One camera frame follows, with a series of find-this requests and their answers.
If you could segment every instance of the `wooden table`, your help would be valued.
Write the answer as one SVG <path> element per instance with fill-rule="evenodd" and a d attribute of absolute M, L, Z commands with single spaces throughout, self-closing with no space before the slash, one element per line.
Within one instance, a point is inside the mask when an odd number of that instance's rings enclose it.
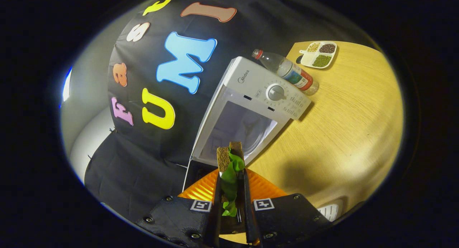
<path fill-rule="evenodd" d="M 295 62 L 312 41 L 295 43 Z M 366 200 L 389 172 L 400 146 L 403 104 L 384 55 L 349 42 L 326 69 L 299 65 L 319 82 L 300 120 L 290 121 L 248 168 L 319 208 L 341 199 L 343 213 Z M 225 235 L 245 243 L 245 234 Z"/>

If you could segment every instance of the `blue letter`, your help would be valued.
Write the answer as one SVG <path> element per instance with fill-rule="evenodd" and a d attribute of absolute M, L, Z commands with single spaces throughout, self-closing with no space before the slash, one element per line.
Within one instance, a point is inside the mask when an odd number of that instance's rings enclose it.
<path fill-rule="evenodd" d="M 171 32 L 164 43 L 164 47 L 176 60 L 160 64 L 156 69 L 156 80 L 159 82 L 163 80 L 172 81 L 188 88 L 191 94 L 195 94 L 199 86 L 199 77 L 189 78 L 183 74 L 200 73 L 202 67 L 191 59 L 190 55 L 198 57 L 200 62 L 207 62 L 216 46 L 217 40 L 213 38 L 201 40 Z"/>

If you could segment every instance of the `bread slice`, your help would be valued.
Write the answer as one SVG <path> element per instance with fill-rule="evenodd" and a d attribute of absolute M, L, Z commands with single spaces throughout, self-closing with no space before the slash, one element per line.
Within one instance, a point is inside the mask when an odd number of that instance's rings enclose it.
<path fill-rule="evenodd" d="M 229 147 L 231 148 L 231 153 L 237 155 L 244 160 L 244 153 L 242 152 L 242 143 L 241 142 L 230 142 Z M 217 163 L 218 171 L 224 172 L 228 168 L 230 163 L 230 155 L 228 154 L 228 147 L 218 147 L 217 148 Z"/>

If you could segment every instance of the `microwave oven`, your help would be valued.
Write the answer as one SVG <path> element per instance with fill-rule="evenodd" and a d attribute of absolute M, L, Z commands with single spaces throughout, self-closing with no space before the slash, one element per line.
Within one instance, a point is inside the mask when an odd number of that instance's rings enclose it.
<path fill-rule="evenodd" d="M 201 121 L 182 191 L 218 168 L 218 147 L 242 142 L 247 165 L 310 103 L 302 91 L 261 65 L 232 59 Z"/>

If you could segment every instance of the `lettuce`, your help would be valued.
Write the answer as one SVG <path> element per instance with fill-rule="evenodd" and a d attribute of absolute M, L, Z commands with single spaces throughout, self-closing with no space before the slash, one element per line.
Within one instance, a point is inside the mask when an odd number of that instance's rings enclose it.
<path fill-rule="evenodd" d="M 231 148 L 228 148 L 229 164 L 228 168 L 222 173 L 221 186 L 227 202 L 223 203 L 225 210 L 222 216 L 236 217 L 236 197 L 237 197 L 237 175 L 245 167 L 244 160 L 237 155 L 231 154 Z"/>

